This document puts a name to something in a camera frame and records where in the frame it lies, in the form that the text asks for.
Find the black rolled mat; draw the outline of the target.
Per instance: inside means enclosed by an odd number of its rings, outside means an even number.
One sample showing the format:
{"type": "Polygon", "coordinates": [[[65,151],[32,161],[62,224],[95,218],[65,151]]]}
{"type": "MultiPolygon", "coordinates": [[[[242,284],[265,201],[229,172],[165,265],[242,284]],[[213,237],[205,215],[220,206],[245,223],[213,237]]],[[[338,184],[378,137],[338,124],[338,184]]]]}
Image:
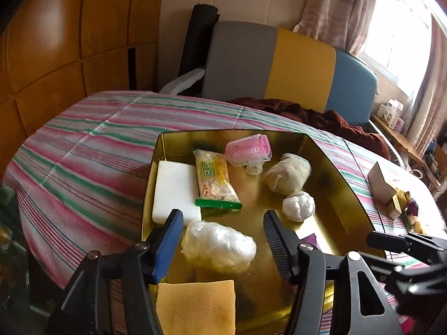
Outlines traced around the black rolled mat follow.
{"type": "Polygon", "coordinates": [[[211,4],[193,7],[186,32],[178,76],[205,69],[214,27],[219,21],[218,8],[211,4]]]}

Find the white bed rail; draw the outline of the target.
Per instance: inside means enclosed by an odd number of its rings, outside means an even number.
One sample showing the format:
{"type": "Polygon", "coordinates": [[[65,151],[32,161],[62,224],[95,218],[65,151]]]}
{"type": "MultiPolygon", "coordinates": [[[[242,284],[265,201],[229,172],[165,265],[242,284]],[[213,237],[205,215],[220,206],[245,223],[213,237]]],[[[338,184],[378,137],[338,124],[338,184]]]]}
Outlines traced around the white bed rail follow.
{"type": "Polygon", "coordinates": [[[191,88],[196,82],[199,82],[204,75],[204,69],[196,68],[168,82],[159,93],[162,95],[179,95],[181,92],[191,88]]]}

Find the pink patterned curtain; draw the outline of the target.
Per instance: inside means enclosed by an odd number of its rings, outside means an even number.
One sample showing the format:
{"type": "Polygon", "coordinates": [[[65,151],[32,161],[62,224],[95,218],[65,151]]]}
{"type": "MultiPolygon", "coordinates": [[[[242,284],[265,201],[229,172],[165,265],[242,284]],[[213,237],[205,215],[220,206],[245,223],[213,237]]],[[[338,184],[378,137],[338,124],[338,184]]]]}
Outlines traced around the pink patterned curtain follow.
{"type": "Polygon", "coordinates": [[[357,55],[375,4],[376,0],[307,0],[293,31],[357,55]]]}

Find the white ball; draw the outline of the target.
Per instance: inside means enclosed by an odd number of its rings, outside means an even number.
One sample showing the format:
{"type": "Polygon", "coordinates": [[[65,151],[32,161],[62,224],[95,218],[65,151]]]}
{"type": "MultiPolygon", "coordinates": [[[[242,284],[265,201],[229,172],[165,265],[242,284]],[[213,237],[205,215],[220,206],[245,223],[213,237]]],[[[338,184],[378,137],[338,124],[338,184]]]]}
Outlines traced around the white ball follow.
{"type": "Polygon", "coordinates": [[[305,191],[286,197],[282,203],[283,214],[293,222],[303,222],[314,215],[315,211],[314,198],[305,191]]]}

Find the white foam block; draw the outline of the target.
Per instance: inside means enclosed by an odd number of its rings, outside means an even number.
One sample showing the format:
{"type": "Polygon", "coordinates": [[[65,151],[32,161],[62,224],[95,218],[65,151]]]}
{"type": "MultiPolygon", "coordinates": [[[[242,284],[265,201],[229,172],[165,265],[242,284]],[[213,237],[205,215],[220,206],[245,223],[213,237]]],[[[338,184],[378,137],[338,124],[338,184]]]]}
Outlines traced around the white foam block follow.
{"type": "Polygon", "coordinates": [[[154,189],[152,220],[162,225],[172,209],[183,213],[183,225],[201,221],[196,167],[182,162],[162,160],[158,164],[154,189]]]}

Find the dark red blanket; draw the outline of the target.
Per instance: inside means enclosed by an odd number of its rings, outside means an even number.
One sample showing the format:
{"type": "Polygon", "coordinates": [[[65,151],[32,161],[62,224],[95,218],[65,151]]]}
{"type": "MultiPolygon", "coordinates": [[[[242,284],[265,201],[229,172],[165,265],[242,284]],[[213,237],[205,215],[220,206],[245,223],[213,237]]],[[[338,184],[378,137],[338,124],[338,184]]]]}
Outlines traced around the dark red blanket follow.
{"type": "Polygon", "coordinates": [[[235,98],[228,103],[238,104],[278,116],[294,120],[311,126],[315,129],[328,131],[354,144],[357,144],[381,157],[391,161],[388,145],[378,133],[367,132],[361,126],[352,126],[334,110],[324,113],[303,108],[300,104],[291,101],[271,98],[235,98]]]}

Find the white product box on table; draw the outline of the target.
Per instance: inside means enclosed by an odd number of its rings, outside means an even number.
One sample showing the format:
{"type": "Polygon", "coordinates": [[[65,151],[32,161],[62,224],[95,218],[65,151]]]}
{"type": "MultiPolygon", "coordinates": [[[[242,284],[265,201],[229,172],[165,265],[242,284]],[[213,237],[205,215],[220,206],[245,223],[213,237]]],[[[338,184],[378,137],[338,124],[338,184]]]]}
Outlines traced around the white product box on table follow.
{"type": "Polygon", "coordinates": [[[403,109],[404,105],[399,100],[389,99],[386,105],[380,105],[377,110],[377,116],[382,119],[389,128],[394,129],[403,109]]]}

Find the clear plastic bundle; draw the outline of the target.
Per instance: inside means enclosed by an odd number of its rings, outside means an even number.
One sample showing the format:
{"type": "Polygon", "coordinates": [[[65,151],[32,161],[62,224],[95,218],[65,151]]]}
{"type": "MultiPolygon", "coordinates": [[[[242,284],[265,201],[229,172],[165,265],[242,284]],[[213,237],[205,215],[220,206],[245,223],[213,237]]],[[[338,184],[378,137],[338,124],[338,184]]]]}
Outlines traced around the clear plastic bundle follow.
{"type": "Polygon", "coordinates": [[[217,222],[190,222],[181,243],[188,261],[220,272],[245,271],[255,259],[253,237],[217,222]]]}

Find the yellow plush toy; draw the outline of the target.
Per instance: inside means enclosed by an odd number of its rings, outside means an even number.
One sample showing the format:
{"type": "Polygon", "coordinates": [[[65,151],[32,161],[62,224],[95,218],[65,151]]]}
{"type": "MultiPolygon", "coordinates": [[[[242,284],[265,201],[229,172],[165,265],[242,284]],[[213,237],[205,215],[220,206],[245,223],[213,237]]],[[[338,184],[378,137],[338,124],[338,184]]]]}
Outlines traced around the yellow plush toy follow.
{"type": "MultiPolygon", "coordinates": [[[[411,193],[409,191],[405,192],[405,196],[407,198],[407,202],[412,198],[411,193]]],[[[413,231],[415,233],[422,234],[422,235],[424,234],[424,230],[423,230],[422,225],[419,221],[419,211],[418,211],[418,216],[415,217],[415,216],[408,215],[406,213],[406,208],[405,208],[403,211],[403,216],[404,216],[405,225],[406,225],[408,231],[413,231]]]]}

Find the wooden side table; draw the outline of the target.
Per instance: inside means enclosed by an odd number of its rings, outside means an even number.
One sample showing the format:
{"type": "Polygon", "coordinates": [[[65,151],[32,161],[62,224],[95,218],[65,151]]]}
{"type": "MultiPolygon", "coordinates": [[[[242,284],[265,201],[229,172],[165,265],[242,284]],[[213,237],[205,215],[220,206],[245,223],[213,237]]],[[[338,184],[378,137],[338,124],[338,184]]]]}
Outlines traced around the wooden side table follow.
{"type": "Polygon", "coordinates": [[[409,140],[407,140],[407,138],[401,133],[388,127],[387,123],[383,119],[380,119],[377,115],[372,114],[370,116],[370,122],[385,135],[399,154],[406,154],[410,160],[414,161],[419,166],[423,166],[425,164],[424,158],[415,150],[414,146],[409,142],[409,140]]]}

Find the pink hair roller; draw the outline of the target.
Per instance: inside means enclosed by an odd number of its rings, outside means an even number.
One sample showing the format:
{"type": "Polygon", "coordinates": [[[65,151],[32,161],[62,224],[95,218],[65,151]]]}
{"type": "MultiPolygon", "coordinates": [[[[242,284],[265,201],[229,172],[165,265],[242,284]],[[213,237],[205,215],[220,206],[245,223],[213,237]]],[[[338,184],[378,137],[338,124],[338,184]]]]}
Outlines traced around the pink hair roller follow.
{"type": "Polygon", "coordinates": [[[224,156],[233,166],[244,166],[251,175],[263,172],[263,166],[272,158],[266,135],[256,134],[227,143],[224,156]]]}

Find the gold metal tray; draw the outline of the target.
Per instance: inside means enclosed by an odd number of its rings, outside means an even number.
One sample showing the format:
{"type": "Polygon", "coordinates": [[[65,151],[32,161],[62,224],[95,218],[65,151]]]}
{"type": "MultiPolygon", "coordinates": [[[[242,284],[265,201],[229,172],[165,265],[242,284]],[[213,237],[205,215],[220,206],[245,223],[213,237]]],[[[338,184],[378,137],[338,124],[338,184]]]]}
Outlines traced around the gold metal tray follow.
{"type": "Polygon", "coordinates": [[[242,202],[238,211],[203,209],[202,218],[235,228],[255,239],[257,255],[241,273],[219,272],[190,263],[176,251],[166,281],[168,283],[209,282],[233,279],[236,292],[237,334],[279,334],[284,331],[295,298],[294,289],[279,275],[264,236],[263,217],[268,209],[277,212],[286,228],[299,238],[315,234],[324,253],[344,256],[350,250],[384,256],[382,250],[369,248],[365,238],[374,230],[362,203],[342,173],[308,135],[267,131],[273,157],[269,169],[285,153],[297,154],[312,166],[304,185],[316,202],[316,213],[302,223],[288,220],[282,213],[283,195],[267,186],[264,175],[250,176],[242,166],[229,166],[230,184],[242,202]]]}

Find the yellow sponge block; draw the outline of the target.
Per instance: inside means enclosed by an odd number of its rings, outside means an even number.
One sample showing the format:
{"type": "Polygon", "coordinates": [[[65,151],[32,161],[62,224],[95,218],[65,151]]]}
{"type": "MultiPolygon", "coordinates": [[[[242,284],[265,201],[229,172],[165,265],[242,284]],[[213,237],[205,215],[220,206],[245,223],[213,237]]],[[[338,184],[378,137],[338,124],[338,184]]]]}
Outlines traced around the yellow sponge block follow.
{"type": "Polygon", "coordinates": [[[235,334],[234,281],[162,283],[156,312],[164,334],[235,334]]]}

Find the striped pink green bedsheet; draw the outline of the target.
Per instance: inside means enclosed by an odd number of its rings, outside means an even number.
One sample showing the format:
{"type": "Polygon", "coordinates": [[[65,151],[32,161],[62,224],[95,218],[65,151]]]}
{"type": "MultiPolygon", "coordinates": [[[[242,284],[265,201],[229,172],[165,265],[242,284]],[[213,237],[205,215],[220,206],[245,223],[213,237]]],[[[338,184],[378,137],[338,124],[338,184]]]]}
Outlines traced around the striped pink green bedsheet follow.
{"type": "Polygon", "coordinates": [[[382,157],[329,132],[282,116],[235,104],[172,98],[151,92],[100,92],[48,121],[20,146],[3,181],[17,193],[20,220],[31,252],[46,274],[64,287],[90,250],[117,253],[142,235],[151,219],[143,202],[158,137],[170,131],[201,131],[200,146],[221,152],[234,133],[285,131],[274,147],[314,161],[324,155],[354,205],[352,215],[377,231],[402,235],[375,203],[367,173],[375,163],[414,194],[425,230],[444,238],[446,224],[427,187],[382,157]]]}

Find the purple packet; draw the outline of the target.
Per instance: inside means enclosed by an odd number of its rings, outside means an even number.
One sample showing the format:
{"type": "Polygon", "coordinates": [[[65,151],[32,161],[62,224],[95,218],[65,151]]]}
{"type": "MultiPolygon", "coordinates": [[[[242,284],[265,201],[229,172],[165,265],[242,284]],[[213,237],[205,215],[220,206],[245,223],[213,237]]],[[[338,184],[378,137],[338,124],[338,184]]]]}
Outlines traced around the purple packet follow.
{"type": "Polygon", "coordinates": [[[419,211],[419,207],[418,207],[416,201],[413,198],[411,198],[407,202],[406,213],[408,215],[417,217],[418,216],[418,211],[419,211]]]}

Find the wooden wardrobe panel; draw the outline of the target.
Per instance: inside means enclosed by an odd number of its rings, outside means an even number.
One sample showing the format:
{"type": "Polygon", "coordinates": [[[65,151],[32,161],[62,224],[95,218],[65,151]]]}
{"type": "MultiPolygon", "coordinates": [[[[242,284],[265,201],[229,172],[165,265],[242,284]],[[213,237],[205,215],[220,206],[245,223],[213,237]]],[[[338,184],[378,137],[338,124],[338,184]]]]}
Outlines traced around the wooden wardrobe panel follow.
{"type": "Polygon", "coordinates": [[[1,34],[1,166],[83,98],[157,85],[161,0],[25,0],[1,34]]]}

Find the beige bundle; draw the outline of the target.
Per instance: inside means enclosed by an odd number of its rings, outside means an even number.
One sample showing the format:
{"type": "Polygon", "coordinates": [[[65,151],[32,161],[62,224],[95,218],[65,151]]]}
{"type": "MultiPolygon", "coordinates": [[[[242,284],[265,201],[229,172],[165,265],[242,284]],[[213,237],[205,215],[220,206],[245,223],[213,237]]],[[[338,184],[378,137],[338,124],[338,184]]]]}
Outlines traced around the beige bundle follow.
{"type": "Polygon", "coordinates": [[[303,189],[312,173],[311,164],[296,154],[284,154],[265,174],[265,181],[273,192],[291,196],[303,189]]]}

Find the beige medicine box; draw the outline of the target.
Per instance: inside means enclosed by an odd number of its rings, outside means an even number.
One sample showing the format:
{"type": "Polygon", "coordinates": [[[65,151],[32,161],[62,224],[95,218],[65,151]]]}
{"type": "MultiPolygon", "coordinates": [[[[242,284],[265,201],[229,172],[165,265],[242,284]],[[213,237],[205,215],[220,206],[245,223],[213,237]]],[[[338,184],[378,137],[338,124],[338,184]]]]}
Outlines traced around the beige medicine box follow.
{"type": "Polygon", "coordinates": [[[379,162],[367,173],[367,179],[373,198],[381,204],[388,204],[397,192],[396,180],[379,162]]]}

